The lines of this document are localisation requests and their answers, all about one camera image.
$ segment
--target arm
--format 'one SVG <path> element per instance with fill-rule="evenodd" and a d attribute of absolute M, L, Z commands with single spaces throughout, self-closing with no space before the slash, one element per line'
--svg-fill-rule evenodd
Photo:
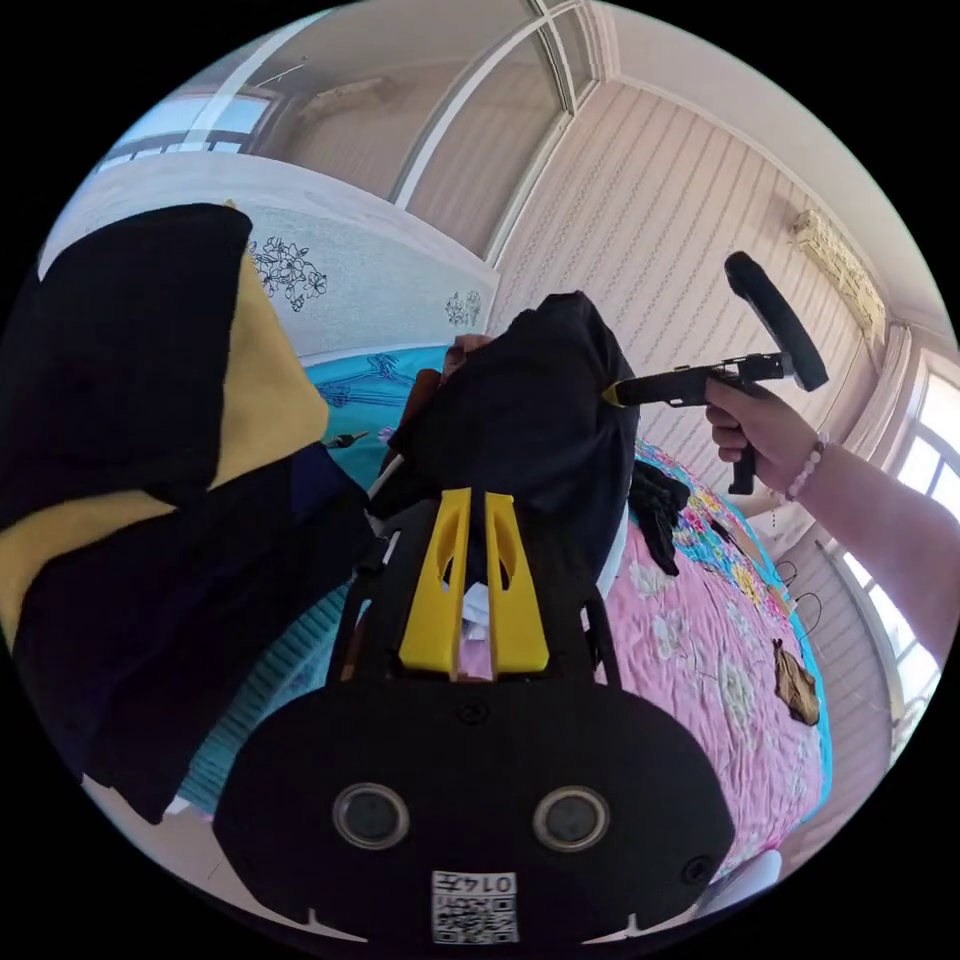
<path fill-rule="evenodd" d="M 710 381 L 707 420 L 721 460 L 735 462 L 749 440 L 757 476 L 782 494 L 817 434 L 774 394 L 760 393 L 751 397 Z M 942 670 L 960 621 L 960 524 L 953 515 L 833 445 L 797 500 L 870 571 Z"/>
<path fill-rule="evenodd" d="M 797 500 L 870 571 L 942 670 L 960 621 L 953 515 L 833 445 Z"/>

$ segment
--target black and yellow fabric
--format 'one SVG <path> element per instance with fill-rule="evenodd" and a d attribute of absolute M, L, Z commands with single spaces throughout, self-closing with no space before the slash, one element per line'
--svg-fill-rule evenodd
<path fill-rule="evenodd" d="M 0 624 L 43 565 L 322 439 L 245 254 L 251 223 L 191 204 L 64 250 L 0 347 Z"/>
<path fill-rule="evenodd" d="M 45 431 L 0 424 L 0 627 L 71 771 L 151 822 L 264 650 L 373 542 L 250 229 L 199 204 L 96 231 L 0 358 L 0 380 L 34 372 L 15 392 Z"/>

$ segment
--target curtain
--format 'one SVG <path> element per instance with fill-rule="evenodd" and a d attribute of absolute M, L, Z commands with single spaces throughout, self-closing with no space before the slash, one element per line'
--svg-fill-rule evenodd
<path fill-rule="evenodd" d="M 843 446 L 864 460 L 873 457 L 880 440 L 890 426 L 897 403 L 907 384 L 907 373 L 913 354 L 910 328 L 892 322 L 887 330 L 887 350 L 876 389 L 867 401 Z M 786 503 L 772 492 L 754 499 L 751 516 L 754 533 L 776 561 L 795 546 L 816 522 L 798 503 Z"/>

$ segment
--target floral bedspread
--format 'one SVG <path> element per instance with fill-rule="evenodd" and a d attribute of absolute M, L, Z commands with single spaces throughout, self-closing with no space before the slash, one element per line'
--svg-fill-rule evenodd
<path fill-rule="evenodd" d="M 710 527 L 749 530 L 743 518 L 662 451 L 640 443 L 637 456 L 690 488 L 675 536 L 680 574 L 663 573 L 631 524 L 607 611 L 624 688 L 683 723 L 720 778 L 737 828 L 722 874 L 776 847 L 825 799 L 826 710 L 807 727 L 774 693 L 774 638 L 819 677 L 799 622 L 770 598 L 769 558 L 758 569 Z"/>

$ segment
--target pink bedspread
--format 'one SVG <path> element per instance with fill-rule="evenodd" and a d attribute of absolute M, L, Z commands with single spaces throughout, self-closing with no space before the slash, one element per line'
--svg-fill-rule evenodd
<path fill-rule="evenodd" d="M 820 734 L 774 693 L 772 640 L 801 660 L 789 621 L 677 551 L 678 577 L 630 525 L 607 598 L 623 687 L 676 717 L 720 778 L 736 839 L 719 874 L 777 846 L 819 803 Z"/>

